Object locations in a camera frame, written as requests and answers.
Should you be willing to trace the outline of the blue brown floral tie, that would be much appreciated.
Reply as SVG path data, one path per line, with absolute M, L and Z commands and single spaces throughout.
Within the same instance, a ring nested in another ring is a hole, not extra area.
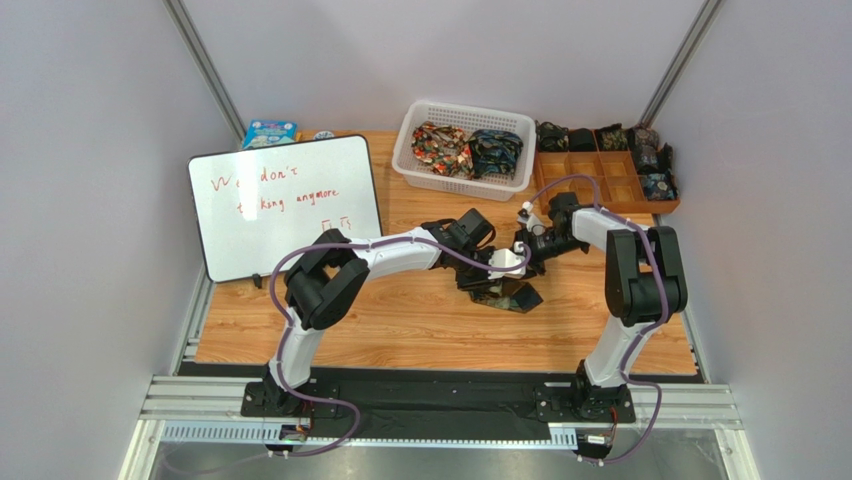
M 478 288 L 471 291 L 469 296 L 476 304 L 521 314 L 528 313 L 543 303 L 537 290 L 521 280 L 507 280 Z

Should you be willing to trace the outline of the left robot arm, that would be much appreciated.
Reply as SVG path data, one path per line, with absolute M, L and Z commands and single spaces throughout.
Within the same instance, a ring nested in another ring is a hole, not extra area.
M 408 272 L 451 268 L 461 277 L 483 274 L 491 251 L 482 250 L 496 236 L 495 227 L 476 209 L 460 219 L 425 222 L 407 232 L 375 239 L 350 239 L 340 230 L 323 232 L 284 275 L 285 296 L 269 279 L 273 304 L 285 317 L 285 330 L 269 371 L 285 392 L 305 384 L 325 330 L 340 322 L 363 286 L 376 279 Z

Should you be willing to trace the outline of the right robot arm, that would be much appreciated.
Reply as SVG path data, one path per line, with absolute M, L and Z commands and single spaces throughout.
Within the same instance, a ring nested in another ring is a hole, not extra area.
M 551 226 L 529 202 L 519 213 L 516 238 L 533 250 L 531 263 L 595 247 L 605 255 L 604 294 L 610 316 L 597 345 L 580 362 L 572 386 L 572 408 L 584 418 L 621 405 L 629 373 L 651 334 L 684 310 L 688 290 L 677 234 L 648 227 L 602 206 L 581 206 L 573 193 L 552 198 Z

